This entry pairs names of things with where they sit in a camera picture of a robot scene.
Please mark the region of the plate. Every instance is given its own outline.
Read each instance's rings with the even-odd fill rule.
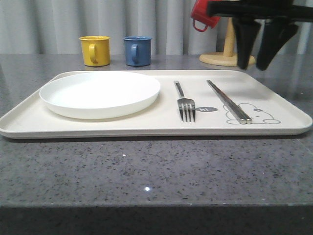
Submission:
[[[39,96],[51,111],[70,118],[103,119],[150,106],[161,85],[152,76],[125,71],[71,75],[44,85]]]

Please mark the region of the chopsticks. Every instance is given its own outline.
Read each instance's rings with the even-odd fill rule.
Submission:
[[[216,95],[226,105],[233,116],[240,124],[252,124],[252,119],[232,101],[224,92],[222,92],[211,80],[206,81],[210,87],[215,91]]]

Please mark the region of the gray curtain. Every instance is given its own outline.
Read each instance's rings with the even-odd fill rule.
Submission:
[[[206,32],[192,27],[196,0],[0,0],[0,53],[80,54],[78,38],[110,36],[111,54],[124,53],[124,36],[151,36],[153,54],[222,51],[227,19]],[[298,0],[313,6],[313,0]],[[297,23],[298,34],[280,53],[312,53],[312,24]],[[253,53],[258,50],[261,33]]]

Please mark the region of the tray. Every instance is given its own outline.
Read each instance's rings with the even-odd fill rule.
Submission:
[[[92,71],[71,71],[53,80]],[[81,138],[120,136],[192,135],[296,135],[306,132],[312,118],[257,80],[231,70],[136,70],[161,83],[156,101],[148,108],[123,117],[97,120],[67,118],[51,112],[39,98],[39,90],[0,118],[0,133],[13,139]],[[207,85],[212,80],[252,117],[242,125]],[[181,122],[180,81],[187,98],[195,100],[196,122]]]

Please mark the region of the fork handle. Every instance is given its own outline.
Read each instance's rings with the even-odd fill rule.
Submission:
[[[174,84],[176,85],[176,88],[178,90],[178,94],[181,98],[185,98],[184,92],[182,91],[182,88],[180,86],[180,83],[178,81],[174,81]]]

